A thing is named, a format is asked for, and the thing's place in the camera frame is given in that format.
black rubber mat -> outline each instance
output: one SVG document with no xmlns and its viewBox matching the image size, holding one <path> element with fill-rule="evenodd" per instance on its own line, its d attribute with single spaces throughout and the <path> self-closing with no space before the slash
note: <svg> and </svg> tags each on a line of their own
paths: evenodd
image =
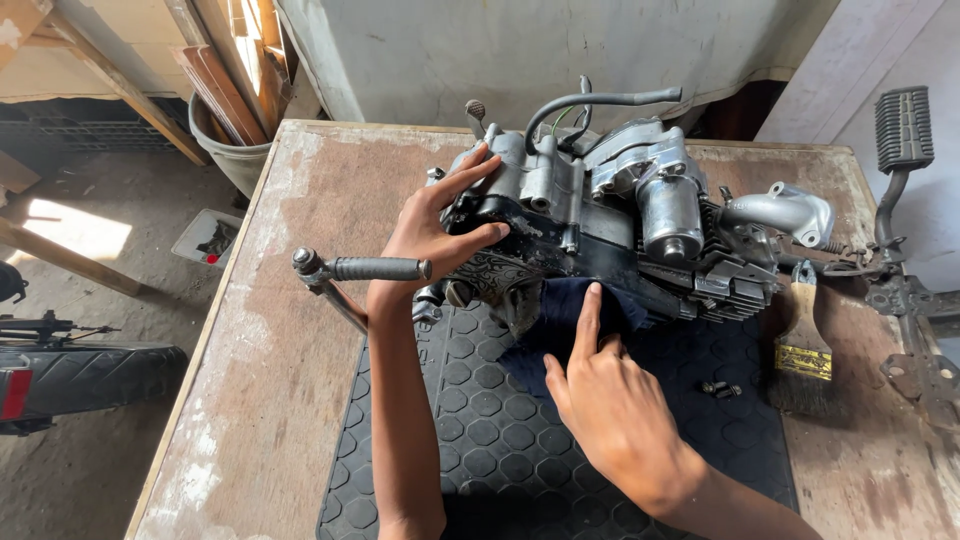
<svg viewBox="0 0 960 540">
<path fill-rule="evenodd" d="M 757 395 L 757 324 L 678 321 L 635 336 L 631 356 L 660 380 L 681 436 L 711 465 L 796 509 L 780 416 Z M 512 338 L 476 303 L 418 325 L 420 366 L 437 422 L 445 538 L 696 538 L 651 520 L 584 458 L 557 413 L 496 359 Z M 361 354 L 317 536 L 374 540 L 370 361 Z M 739 384 L 715 399 L 701 380 Z"/>
</svg>

kick starter lever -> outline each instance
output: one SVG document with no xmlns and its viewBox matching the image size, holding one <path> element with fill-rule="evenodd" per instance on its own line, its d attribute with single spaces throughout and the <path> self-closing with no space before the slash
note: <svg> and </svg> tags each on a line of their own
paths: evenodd
<svg viewBox="0 0 960 540">
<path fill-rule="evenodd" d="M 415 282 L 429 280 L 433 264 L 429 260 L 394 257 L 337 257 L 324 260 L 312 248 L 299 247 L 291 257 L 297 276 L 317 296 L 325 295 L 353 326 L 367 333 L 367 312 L 357 305 L 336 282 L 388 280 Z"/>
</svg>

green wire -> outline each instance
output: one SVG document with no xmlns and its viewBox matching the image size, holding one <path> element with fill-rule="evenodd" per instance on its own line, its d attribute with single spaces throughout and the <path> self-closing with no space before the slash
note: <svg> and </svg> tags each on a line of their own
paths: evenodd
<svg viewBox="0 0 960 540">
<path fill-rule="evenodd" d="M 560 116 L 557 116 L 557 119 L 553 121 L 553 128 L 550 129 L 550 134 L 551 134 L 551 135 L 553 135 L 553 134 L 555 134 L 555 133 L 557 132 L 557 124 L 560 124 L 560 121 L 564 119 L 564 116 L 566 116 L 566 114 L 567 114 L 568 112 L 570 112 L 571 110 L 573 110 L 574 107 L 576 107 L 576 106 L 575 106 L 575 105 L 571 105 L 570 107 L 567 107 L 566 109 L 564 109 L 563 112 L 560 113 Z"/>
</svg>

motorcycle tire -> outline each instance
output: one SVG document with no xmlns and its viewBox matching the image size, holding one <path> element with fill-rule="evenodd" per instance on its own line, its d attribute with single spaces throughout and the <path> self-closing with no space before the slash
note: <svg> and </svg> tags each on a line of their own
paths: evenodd
<svg viewBox="0 0 960 540">
<path fill-rule="evenodd" d="M 34 370 L 20 420 L 113 408 L 163 395 L 179 387 L 187 363 L 180 347 L 165 343 L 0 342 L 0 367 Z"/>
</svg>

hand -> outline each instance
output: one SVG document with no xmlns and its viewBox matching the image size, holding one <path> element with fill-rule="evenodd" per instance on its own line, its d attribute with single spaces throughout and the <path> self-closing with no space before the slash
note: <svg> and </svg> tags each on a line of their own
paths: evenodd
<svg viewBox="0 0 960 540">
<path fill-rule="evenodd" d="M 593 467 L 657 517 L 688 498 L 708 466 L 681 440 L 657 378 L 636 365 L 620 336 L 597 343 L 600 302 L 594 282 L 566 374 L 554 356 L 543 358 L 547 388 Z"/>
<path fill-rule="evenodd" d="M 486 177 L 500 165 L 500 156 L 483 161 L 487 143 L 480 143 L 460 165 L 439 182 L 421 187 L 403 205 L 396 228 L 381 257 L 430 259 L 433 277 L 442 278 L 473 256 L 480 248 L 499 241 L 510 233 L 506 223 L 488 223 L 473 231 L 450 235 L 440 224 L 440 211 L 453 203 L 456 196 Z M 412 294 L 427 282 L 371 282 L 374 296 L 388 294 L 393 298 Z"/>
</svg>

